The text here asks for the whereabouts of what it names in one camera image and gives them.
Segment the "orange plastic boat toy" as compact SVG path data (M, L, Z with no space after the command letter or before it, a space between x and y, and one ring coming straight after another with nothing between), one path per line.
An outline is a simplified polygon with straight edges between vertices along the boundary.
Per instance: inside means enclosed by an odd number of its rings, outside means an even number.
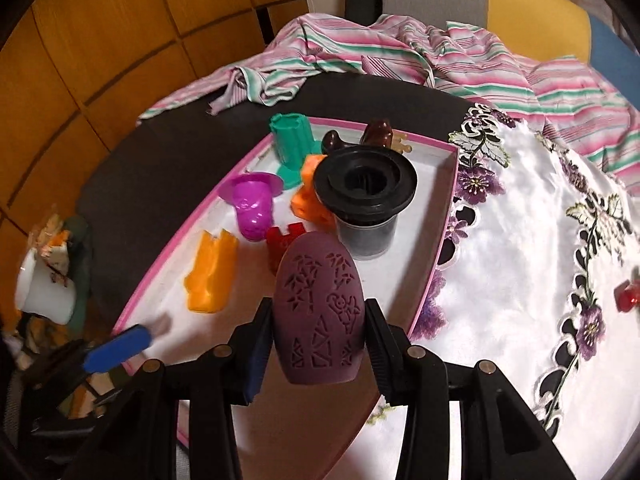
M217 313L227 307L238 272L239 247L239 240L225 229L217 236L202 233L191 272L183 280L190 311Z

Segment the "purple oval case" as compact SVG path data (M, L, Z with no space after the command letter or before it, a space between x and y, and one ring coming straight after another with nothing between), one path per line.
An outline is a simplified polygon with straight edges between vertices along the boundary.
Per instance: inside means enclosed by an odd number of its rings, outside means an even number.
M272 310L274 343L291 384L356 378L364 299L356 264L336 237L310 232L294 240L279 266Z

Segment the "red puzzle block toy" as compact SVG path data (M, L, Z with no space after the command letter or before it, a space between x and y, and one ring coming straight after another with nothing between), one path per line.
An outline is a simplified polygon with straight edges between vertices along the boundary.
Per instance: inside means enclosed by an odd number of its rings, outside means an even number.
M268 250L268 268L272 275L278 273L282 258L297 237L306 233L302 222L294 222L288 225L285 233L278 226L268 229L265 237Z

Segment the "orange cube block toy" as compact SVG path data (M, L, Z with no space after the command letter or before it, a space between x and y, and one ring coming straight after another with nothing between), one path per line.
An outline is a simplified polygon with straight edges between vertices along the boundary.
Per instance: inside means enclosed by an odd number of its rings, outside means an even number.
M297 218L306 220L318 226L319 229L334 231L334 215L320 202L314 189L314 172L325 158L326 156L322 154L306 156L303 167L300 170L302 185L291 198L291 210Z

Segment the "magenta plastic mould toy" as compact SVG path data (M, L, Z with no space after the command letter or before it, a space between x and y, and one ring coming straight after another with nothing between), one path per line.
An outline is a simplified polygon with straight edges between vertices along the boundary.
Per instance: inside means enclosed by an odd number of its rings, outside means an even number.
M273 226L273 199L283 192L283 181L270 172L249 172L224 182L219 196L235 210L242 237L260 242Z

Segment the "black grey cup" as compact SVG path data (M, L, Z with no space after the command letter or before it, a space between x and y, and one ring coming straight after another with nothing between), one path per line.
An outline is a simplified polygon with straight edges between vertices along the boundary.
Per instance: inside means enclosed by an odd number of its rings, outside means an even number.
M337 237L359 260L383 255L395 236L397 217L412 202L418 175L389 148L356 145L322 159L312 185L333 214Z

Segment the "green plastic cylinder toy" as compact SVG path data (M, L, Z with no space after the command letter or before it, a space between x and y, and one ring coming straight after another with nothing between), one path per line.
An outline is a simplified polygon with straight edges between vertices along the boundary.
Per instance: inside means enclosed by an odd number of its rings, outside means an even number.
M306 157L319 155L321 144L314 138L310 121L303 114L275 114L270 118L269 128L280 162L277 176L283 181L285 190L296 188L302 183L300 170Z

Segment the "dark brown wooden toy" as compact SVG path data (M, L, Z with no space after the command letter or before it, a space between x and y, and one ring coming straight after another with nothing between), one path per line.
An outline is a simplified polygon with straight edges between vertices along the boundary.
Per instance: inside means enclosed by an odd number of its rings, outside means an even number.
M401 155L412 152L412 146L407 143L405 134L396 133L386 119L372 120L364 128L357 143L343 140L336 130L329 130L321 141L321 153L329 155L342 148L352 148L356 145L378 146L389 148Z

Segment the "red shiny capsule toy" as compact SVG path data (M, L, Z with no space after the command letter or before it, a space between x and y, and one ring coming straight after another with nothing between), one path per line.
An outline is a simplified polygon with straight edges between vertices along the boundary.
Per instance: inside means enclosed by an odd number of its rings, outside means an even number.
M638 309L640 304L639 275L634 274L629 280L617 285L614 289L614 299L618 312L629 313Z

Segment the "white mug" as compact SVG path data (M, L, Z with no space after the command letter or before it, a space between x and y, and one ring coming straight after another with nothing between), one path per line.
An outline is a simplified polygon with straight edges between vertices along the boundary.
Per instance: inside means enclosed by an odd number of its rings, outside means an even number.
M14 301L17 310L23 313L66 325L74 312L75 284L52 270L32 248L26 252L18 272Z

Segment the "pink white tray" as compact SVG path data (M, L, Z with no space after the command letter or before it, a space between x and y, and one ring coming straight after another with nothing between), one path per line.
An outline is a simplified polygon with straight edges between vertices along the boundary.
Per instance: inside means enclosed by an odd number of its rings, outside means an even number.
M116 322L116 330L140 324L154 333L128 370L146 359L172 365L223 344L253 318L262 299L273 299L283 342L271 352L254 401L232 411L244 478L324 477L378 403L367 353L352 341L364 300L375 299L392 324L413 329L442 248L458 169L453 145L415 133L406 142L418 185L381 255L357 257L334 234L309 229L272 273L267 246L242 240L226 306L193 312L183 282L202 235L238 228L232 206L213 191L157 257Z

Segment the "white floral embroidered tablecloth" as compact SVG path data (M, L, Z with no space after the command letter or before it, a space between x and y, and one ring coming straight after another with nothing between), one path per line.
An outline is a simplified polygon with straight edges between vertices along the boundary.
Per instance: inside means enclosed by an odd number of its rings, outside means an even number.
M639 216L585 157L483 104L449 140L460 166L445 239L410 339L494 362L579 479L613 479L639 442Z

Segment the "pink green striped cloth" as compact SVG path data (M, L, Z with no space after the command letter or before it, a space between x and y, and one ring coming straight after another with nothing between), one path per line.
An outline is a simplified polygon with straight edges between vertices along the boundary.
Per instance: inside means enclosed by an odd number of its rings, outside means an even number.
M639 111L620 84L573 55L536 62L470 24L445 29L384 15L370 26L308 13L286 24L265 51L172 92L141 120L206 94L216 115L244 101L273 106L324 73L379 76L491 105L542 130L639 194Z

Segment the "grey yellow blue chair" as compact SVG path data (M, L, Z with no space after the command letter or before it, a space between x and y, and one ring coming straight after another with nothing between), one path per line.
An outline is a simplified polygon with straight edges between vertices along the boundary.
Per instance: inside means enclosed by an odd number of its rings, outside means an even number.
M477 25L511 52L535 61L573 55L590 64L632 104L639 104L639 55L616 34L613 13L572 0L345 0L346 18L373 24L382 14L427 25Z

